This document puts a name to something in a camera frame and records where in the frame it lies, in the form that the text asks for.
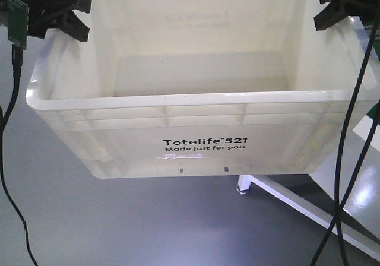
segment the green circuit board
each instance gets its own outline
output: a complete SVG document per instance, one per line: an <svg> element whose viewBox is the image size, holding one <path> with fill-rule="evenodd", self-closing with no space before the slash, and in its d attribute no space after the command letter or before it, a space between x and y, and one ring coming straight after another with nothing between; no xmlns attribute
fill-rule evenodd
<svg viewBox="0 0 380 266"><path fill-rule="evenodd" d="M29 6L21 0L8 0L8 39L26 49Z"/></svg>

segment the white metal frame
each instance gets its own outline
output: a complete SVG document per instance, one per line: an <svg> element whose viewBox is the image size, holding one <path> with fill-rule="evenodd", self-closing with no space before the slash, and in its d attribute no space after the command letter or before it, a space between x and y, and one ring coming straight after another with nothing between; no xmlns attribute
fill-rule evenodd
<svg viewBox="0 0 380 266"><path fill-rule="evenodd" d="M276 198L282 200L292 208L295 208L297 211L301 212L325 228L328 228L330 221L333 219L330 214L265 175L240 175L237 183L238 191L247 191L251 183L254 183L260 188L266 190ZM342 223L342 230L344 240L351 243L353 246L377 261L380 261L379 244L344 223ZM334 228L333 232L335 234L337 233L336 228Z"/></svg>

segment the black bracket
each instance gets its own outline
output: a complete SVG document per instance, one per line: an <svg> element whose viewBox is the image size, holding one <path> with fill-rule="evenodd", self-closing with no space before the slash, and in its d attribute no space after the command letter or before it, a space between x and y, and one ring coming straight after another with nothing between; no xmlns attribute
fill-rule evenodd
<svg viewBox="0 0 380 266"><path fill-rule="evenodd" d="M30 10L28 21L29 36L44 38L48 29L60 29L81 42L86 42L88 40L90 29L72 10L89 13L92 0L21 1L25 2Z"/></svg>
<svg viewBox="0 0 380 266"><path fill-rule="evenodd" d="M314 17L316 30L325 30L344 18L360 16L364 20L373 18L379 0L319 0L321 4L330 2Z"/></svg>

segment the white plastic tote box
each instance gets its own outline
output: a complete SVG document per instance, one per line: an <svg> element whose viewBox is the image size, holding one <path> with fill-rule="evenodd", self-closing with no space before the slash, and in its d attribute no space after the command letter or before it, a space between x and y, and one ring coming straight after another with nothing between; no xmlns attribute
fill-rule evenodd
<svg viewBox="0 0 380 266"><path fill-rule="evenodd" d="M368 37L316 31L318 0L93 0L90 39L53 32L27 102L98 178L313 172ZM351 127L380 93L373 54Z"/></svg>

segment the black cable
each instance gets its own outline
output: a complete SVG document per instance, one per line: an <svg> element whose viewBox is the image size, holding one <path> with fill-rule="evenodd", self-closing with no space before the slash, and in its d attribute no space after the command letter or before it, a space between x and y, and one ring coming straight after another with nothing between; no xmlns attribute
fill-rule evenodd
<svg viewBox="0 0 380 266"><path fill-rule="evenodd" d="M34 266L38 266L33 253L30 248L30 242L29 242L29 232L28 227L26 224L26 221L20 211L20 209L17 207L16 203L12 199L12 196L8 192L7 186L5 184L4 179L4 162L3 162L3 154L2 154L2 139L3 139L3 133L4 128L7 125L8 119L10 118L13 108L16 103L18 91L20 89L20 77L21 77L21 66L22 66L22 49L19 47L16 47L15 45L12 46L12 63L13 63L13 77L14 77L14 86L13 86L13 92L11 101L9 103L9 106L7 108L7 111L5 112L5 115L3 117L2 109L0 106L0 177L1 177L1 185L4 190L5 195L7 196L8 200L11 202L12 206L14 207L15 211L17 212L18 216L20 217L20 220L23 223L24 231L25 231L25 240L26 240L26 247L30 256L30 259L33 261Z"/></svg>
<svg viewBox="0 0 380 266"><path fill-rule="evenodd" d="M349 108L347 109L346 117L344 119L342 131L341 131L341 137L339 140L337 162L336 162L336 166L335 166L335 178L334 178L334 210L335 210L335 216L337 216L337 217L334 220L334 224L333 224L331 230L330 230L330 228L327 230L321 244L319 245L318 250L316 251L316 253L313 257L313 260L310 264L311 266L314 266L316 264L324 246L327 243L327 240L328 240L328 238L329 238L329 236L333 230L335 223L340 221L341 202L339 200L339 189L340 189L340 172L341 172L341 161L342 161L342 156L343 156L344 142L346 140L346 135L347 135L351 115L352 115L352 112L354 109L354 105L355 105L355 102L357 99L357 95L359 94L360 86L362 85L363 77L364 77L364 74L366 71L366 67L367 67L367 64L369 61L369 57L371 55L372 47L373 47L373 44L375 42L375 37L376 37L376 32L378 29L379 21L380 21L380 2L378 3L378 6L376 8L375 21L374 21L374 24L372 27L370 38L369 38L368 45L366 48L366 52L365 52L365 55L363 58L362 66L360 68L360 72L359 72L359 75L358 75L358 78L356 81L356 85L355 85L355 88L354 88L354 91L353 91L353 94L352 94L352 97L350 100ZM341 224L340 223L337 223L337 232L338 232L338 239L340 242L339 244L340 244L340 251L341 251L341 255L342 255L342 260L343 260L343 262L347 263L345 265L348 265L348 261L346 258L347 255L346 255L346 251L344 248L343 234L341 231Z"/></svg>
<svg viewBox="0 0 380 266"><path fill-rule="evenodd" d="M338 154L337 154L337 161L335 166L335 178L334 178L334 213L337 216L336 219L336 225L337 225L337 234L338 234L338 243L340 248L340 254L343 261L344 266L349 266L349 261L347 259L347 252L346 248L344 246L344 239L343 239L343 232L342 232L342 226L341 226L341 211L340 211L340 173L341 173L341 163L343 158L343 149L344 149L344 143L346 140L347 131L349 128L350 119L353 113L353 109L356 103L357 96L359 94L360 86L362 85L364 74L368 65L369 57L371 55L371 51L373 48L373 44L375 43L376 33L378 30L378 25L380 22L380 1L378 2L376 12L375 12L375 19L372 27L372 31L370 34L370 38L367 44L366 52L363 58L362 66L360 67L360 72L357 77L356 85L350 100L349 108L347 109L346 117L344 119L342 132L340 135L339 140L339 146L338 146Z"/></svg>
<svg viewBox="0 0 380 266"><path fill-rule="evenodd" d="M346 204L346 202L347 202L347 200L351 194L351 191L354 187L356 178L359 174L360 168L362 167L362 164L364 162L364 158L366 156L366 153L367 153L367 151L371 145L372 138L375 135L375 131L376 131L376 128L378 126L379 121L380 121L380 102L376 105L376 114L375 114L375 117L373 119L372 126L369 130L367 139L364 143L364 146L363 146L362 152L360 153L359 159L357 160L357 163L355 165L354 172L352 173L352 176L350 178L350 182L349 182L347 189L343 195L342 202L340 203L339 212L337 213L338 215L343 211L344 205ZM310 265L314 266L316 264L316 262L319 258L319 255L321 254L323 247L326 244L331 232L333 231L335 223L337 222L337 214L335 214L334 217L332 218L331 223L330 223L330 225L326 231L325 237L323 238L323 241L321 242L316 254L314 255L313 261L311 262Z"/></svg>
<svg viewBox="0 0 380 266"><path fill-rule="evenodd" d="M16 45L12 45L12 65L13 65L13 91L11 100L7 110L5 111L4 117L2 118L0 124L0 131L4 131L5 126L11 116L13 108L16 104L18 91L20 89L20 78L21 78L21 67L23 66L23 50Z"/></svg>

